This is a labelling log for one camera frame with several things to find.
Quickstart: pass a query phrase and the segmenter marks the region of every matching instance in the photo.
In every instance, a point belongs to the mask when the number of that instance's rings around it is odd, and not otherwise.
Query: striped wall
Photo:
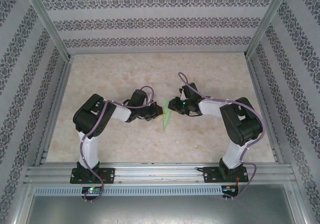
[[[42,0],[70,53],[245,51],[271,0]]]
[[[320,223],[320,0],[283,0],[251,62],[286,163]]]
[[[35,162],[63,70],[29,0],[0,2],[0,223],[14,211],[24,167]]]

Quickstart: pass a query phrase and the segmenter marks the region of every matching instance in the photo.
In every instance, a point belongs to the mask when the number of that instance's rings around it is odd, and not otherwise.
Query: robotic arm
[[[131,99],[127,99],[123,104],[128,104],[130,107],[140,107],[143,106],[143,103],[147,99],[147,94],[144,91],[137,89],[133,93]],[[91,131],[98,121],[105,102],[106,101],[101,96],[94,94],[75,113],[73,122],[78,131],[80,141],[83,139],[84,135]],[[91,135],[85,138],[82,145],[83,156],[88,166],[97,174],[101,172],[101,170],[99,170],[98,140],[99,135],[103,132],[111,118],[130,123],[136,118],[149,121],[162,114],[163,109],[153,100],[151,100],[151,103],[148,106],[132,109],[111,102],[107,103],[99,125]],[[71,183],[95,183],[97,181],[95,175],[86,167],[82,157],[79,158],[77,168],[73,169],[72,175]]]
[[[189,85],[197,90],[194,83],[189,83]],[[246,169],[241,161],[242,154],[247,145],[257,139],[262,132],[263,127],[260,120],[253,112],[239,105],[204,99],[186,85],[180,89],[180,93],[181,97],[170,101],[169,109],[191,117],[213,115],[223,119],[230,143],[227,152],[219,162],[218,173],[213,178],[214,182],[234,181],[236,177],[243,177],[242,181],[247,182]],[[244,97],[236,101],[252,108],[250,102]]]

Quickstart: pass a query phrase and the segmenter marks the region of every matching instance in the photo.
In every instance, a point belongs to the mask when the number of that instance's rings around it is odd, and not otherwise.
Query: metal base plate
[[[247,169],[242,166],[239,171],[233,175],[227,176],[226,178],[222,177],[222,174],[219,172],[219,167],[204,167],[198,168],[198,171],[203,172],[203,178],[205,183],[247,183],[249,181]]]
[[[99,168],[98,175],[102,178],[104,184],[113,184],[115,180],[114,168]],[[100,181],[96,178],[93,182],[84,176],[78,168],[73,168],[71,177],[71,184],[99,184]]]

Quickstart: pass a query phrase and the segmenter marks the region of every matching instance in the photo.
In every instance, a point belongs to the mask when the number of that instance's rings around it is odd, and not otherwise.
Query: beige marble floor
[[[74,113],[94,93],[123,102],[135,89],[150,85],[160,106],[179,96],[184,72],[200,92],[216,98],[245,96],[255,110],[257,98],[242,53],[135,53],[76,55],[47,162],[76,162],[79,137]],[[111,119],[99,140],[102,162],[218,162],[229,138],[219,117],[191,118],[173,113],[167,129],[163,118],[131,123]],[[274,162],[267,136],[246,153],[245,161]]]

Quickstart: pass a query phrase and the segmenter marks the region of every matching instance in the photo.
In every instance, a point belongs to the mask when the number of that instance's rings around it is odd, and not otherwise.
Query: enclosure
[[[105,223],[320,223],[319,2],[1,0],[1,223],[84,223],[88,212]],[[122,103],[145,85],[165,107],[178,72],[261,114],[246,193],[225,202],[234,183],[197,171],[227,151],[222,118],[173,112],[166,128],[163,117],[108,122],[98,157],[114,183],[84,203],[89,185],[70,184],[75,112],[94,93]]]

